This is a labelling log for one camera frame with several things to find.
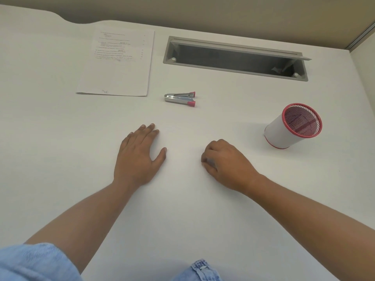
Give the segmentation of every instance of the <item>person's right arm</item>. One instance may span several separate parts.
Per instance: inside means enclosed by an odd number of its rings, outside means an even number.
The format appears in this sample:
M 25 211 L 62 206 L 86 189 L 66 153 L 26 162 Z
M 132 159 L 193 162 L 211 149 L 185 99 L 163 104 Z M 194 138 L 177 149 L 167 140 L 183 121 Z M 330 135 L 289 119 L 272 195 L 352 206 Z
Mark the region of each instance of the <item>person's right arm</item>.
M 274 183 L 222 139 L 206 147 L 201 161 L 218 182 L 263 207 L 339 280 L 375 280 L 375 230 Z

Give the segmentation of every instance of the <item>forearm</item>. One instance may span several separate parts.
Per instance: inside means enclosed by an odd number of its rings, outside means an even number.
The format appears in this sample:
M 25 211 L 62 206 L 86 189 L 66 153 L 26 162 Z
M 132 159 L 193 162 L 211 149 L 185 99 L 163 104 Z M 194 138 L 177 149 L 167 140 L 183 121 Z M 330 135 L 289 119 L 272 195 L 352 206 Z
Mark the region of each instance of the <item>forearm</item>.
M 26 244 L 54 244 L 82 273 L 133 192 L 131 185 L 110 184 L 69 208 Z
M 263 176 L 247 196 L 341 281 L 375 279 L 375 230 Z

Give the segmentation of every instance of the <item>white cylinder cup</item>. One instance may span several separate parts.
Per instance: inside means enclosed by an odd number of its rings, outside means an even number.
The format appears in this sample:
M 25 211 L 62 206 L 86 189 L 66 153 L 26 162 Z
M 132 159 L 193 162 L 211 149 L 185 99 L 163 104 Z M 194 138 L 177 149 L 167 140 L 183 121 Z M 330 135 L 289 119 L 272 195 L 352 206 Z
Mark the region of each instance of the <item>white cylinder cup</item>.
M 271 146 L 286 149 L 317 136 L 321 130 L 322 121 L 315 110 L 302 103 L 292 103 L 265 128 L 264 136 Z

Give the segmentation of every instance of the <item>person's left arm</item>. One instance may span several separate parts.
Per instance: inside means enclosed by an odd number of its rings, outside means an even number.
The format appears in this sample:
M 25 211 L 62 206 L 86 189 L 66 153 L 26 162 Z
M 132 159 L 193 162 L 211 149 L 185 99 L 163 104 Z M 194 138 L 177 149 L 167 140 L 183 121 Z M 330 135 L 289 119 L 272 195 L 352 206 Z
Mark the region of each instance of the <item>person's left arm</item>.
M 150 147 L 159 133 L 154 127 L 142 125 L 122 141 L 109 186 L 66 210 L 25 244 L 55 245 L 82 273 L 132 194 L 151 181 L 166 158 L 166 148 L 154 161 L 150 158 Z

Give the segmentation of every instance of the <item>paper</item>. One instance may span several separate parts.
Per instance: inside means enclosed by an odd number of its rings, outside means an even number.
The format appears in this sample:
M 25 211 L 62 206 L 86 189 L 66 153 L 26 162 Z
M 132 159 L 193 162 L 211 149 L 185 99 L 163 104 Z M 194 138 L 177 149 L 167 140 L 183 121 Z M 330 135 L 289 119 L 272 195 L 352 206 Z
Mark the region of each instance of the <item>paper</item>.
M 146 96 L 154 31 L 97 27 L 77 91 Z

